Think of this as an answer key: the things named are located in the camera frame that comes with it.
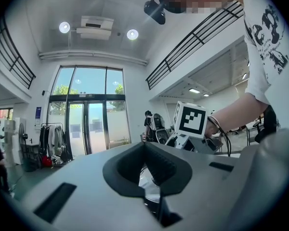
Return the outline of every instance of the hand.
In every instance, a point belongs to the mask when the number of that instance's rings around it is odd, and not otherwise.
[[[209,138],[216,133],[218,133],[218,128],[208,120],[204,135]]]

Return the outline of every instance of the cable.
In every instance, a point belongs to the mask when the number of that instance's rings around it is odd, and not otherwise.
[[[225,131],[215,122],[214,118],[212,119],[211,117],[208,116],[208,120],[217,127],[217,129],[221,132],[221,134],[224,135],[224,139],[227,145],[227,152],[228,152],[228,156],[230,156],[231,154],[231,142],[230,139],[228,138],[227,134],[225,133]]]
[[[13,187],[12,191],[15,190],[18,181],[24,176],[24,174],[25,174],[25,173],[23,173],[23,174],[17,179],[17,181],[15,182],[15,184],[12,185],[12,187]]]

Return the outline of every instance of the black railing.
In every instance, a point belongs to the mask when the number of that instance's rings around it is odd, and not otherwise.
[[[146,79],[149,89],[156,86],[173,69],[227,26],[242,17],[243,7],[237,1],[216,10],[197,25],[153,70]]]
[[[36,76],[15,47],[4,17],[0,19],[0,61],[20,83],[30,89]]]

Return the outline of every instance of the blue sign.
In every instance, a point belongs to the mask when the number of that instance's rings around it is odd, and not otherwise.
[[[42,111],[42,107],[37,107],[37,110],[35,112],[35,118],[40,119],[40,113]]]

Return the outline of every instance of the tree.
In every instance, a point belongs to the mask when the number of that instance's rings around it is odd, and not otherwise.
[[[57,86],[55,90],[53,91],[53,95],[67,95],[68,92],[68,86]],[[71,89],[70,94],[78,94],[78,90]],[[79,104],[72,104],[70,106],[71,109],[81,108]],[[50,114],[51,115],[61,115],[64,116],[66,112],[66,103],[52,103]]]
[[[123,86],[121,84],[119,84],[115,90],[115,93],[117,95],[123,94]],[[112,101],[109,102],[112,106],[114,106],[114,108],[112,109],[113,111],[123,111],[125,110],[124,107],[124,102],[122,101]]]

